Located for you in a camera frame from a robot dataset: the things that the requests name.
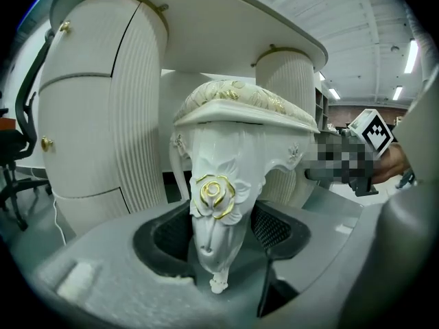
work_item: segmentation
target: black mesh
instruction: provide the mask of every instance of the black mesh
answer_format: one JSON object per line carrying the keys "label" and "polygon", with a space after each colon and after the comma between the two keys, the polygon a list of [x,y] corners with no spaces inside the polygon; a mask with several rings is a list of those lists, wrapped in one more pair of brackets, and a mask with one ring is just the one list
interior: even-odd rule
{"label": "black mesh", "polygon": [[191,217],[187,211],[158,226],[154,233],[154,243],[167,254],[179,260],[187,260],[187,248],[192,234]]}
{"label": "black mesh", "polygon": [[160,276],[195,280],[195,271],[187,263],[192,237],[189,202],[143,224],[133,237],[137,257]]}
{"label": "black mesh", "polygon": [[288,224],[262,211],[260,208],[253,210],[252,230],[265,251],[291,235],[291,227]]}
{"label": "black mesh", "polygon": [[251,226],[271,260],[294,257],[311,237],[311,231],[304,223],[263,202],[254,205]]}

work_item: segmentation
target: white cable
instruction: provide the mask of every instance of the white cable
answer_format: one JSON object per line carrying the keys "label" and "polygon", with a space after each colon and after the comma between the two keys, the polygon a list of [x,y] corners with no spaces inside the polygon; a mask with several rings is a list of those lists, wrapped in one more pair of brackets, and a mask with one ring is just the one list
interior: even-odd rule
{"label": "white cable", "polygon": [[54,208],[55,208],[55,226],[60,230],[61,237],[62,237],[62,242],[64,243],[64,245],[66,245],[66,237],[64,236],[64,232],[62,231],[62,228],[59,226],[58,222],[56,221],[56,219],[58,218],[58,210],[56,209],[56,200],[55,200],[55,198],[54,198]]}
{"label": "white cable", "polygon": [[37,177],[37,176],[34,174],[34,171],[32,171],[32,169],[34,169],[35,167],[29,167],[29,168],[30,168],[30,175],[31,175],[32,177],[34,177],[35,179],[37,179],[37,180],[43,180],[43,179],[46,179],[46,178]]}

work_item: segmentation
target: pixelated blur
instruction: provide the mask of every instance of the pixelated blur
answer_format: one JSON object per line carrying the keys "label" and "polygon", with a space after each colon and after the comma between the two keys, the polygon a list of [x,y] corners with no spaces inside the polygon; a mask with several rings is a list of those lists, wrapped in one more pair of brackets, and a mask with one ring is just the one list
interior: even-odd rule
{"label": "pixelated blur", "polygon": [[323,132],[316,138],[317,143],[303,161],[308,179],[347,184],[357,178],[372,177],[378,162],[372,145],[349,136],[349,132],[343,136]]}

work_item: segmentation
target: ceiling light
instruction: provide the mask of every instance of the ceiling light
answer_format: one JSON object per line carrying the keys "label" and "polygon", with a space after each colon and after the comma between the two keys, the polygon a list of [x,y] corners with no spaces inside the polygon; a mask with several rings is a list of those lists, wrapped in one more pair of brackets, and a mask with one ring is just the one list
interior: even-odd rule
{"label": "ceiling light", "polygon": [[395,95],[393,95],[393,100],[396,101],[399,98],[399,95],[401,94],[401,91],[403,90],[402,86],[397,86],[395,90]]}
{"label": "ceiling light", "polygon": [[405,66],[404,73],[411,73],[413,71],[416,56],[418,55],[418,43],[416,40],[410,42],[409,58],[407,59],[407,65]]}
{"label": "ceiling light", "polygon": [[335,91],[335,89],[329,89],[329,91],[331,92],[331,94],[332,94],[337,100],[340,100],[340,96],[337,94],[337,92]]}

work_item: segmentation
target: office chair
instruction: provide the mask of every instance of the office chair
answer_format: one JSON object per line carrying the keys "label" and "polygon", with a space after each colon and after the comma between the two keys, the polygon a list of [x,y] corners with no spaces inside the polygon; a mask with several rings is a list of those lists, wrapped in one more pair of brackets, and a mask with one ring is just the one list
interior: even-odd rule
{"label": "office chair", "polygon": [[32,63],[23,83],[21,84],[19,93],[15,101],[15,115],[16,121],[20,126],[21,132],[18,130],[0,130],[0,166],[3,167],[3,174],[6,180],[6,186],[0,192],[0,207],[6,210],[6,200],[11,199],[12,207],[16,217],[16,222],[21,230],[27,228],[26,221],[20,215],[19,207],[16,202],[16,194],[20,191],[27,189],[34,189],[38,186],[47,185],[46,191],[50,194],[51,189],[49,180],[32,180],[26,178],[22,180],[15,179],[15,161],[22,158],[26,158],[32,155],[36,144],[36,131],[34,125],[34,118],[32,115],[32,104],[36,96],[36,92],[30,97],[29,103],[26,105],[29,99],[32,85],[38,73],[38,70],[42,66],[51,41],[54,34],[51,30],[47,31],[45,35],[45,44],[38,52],[35,61]]}

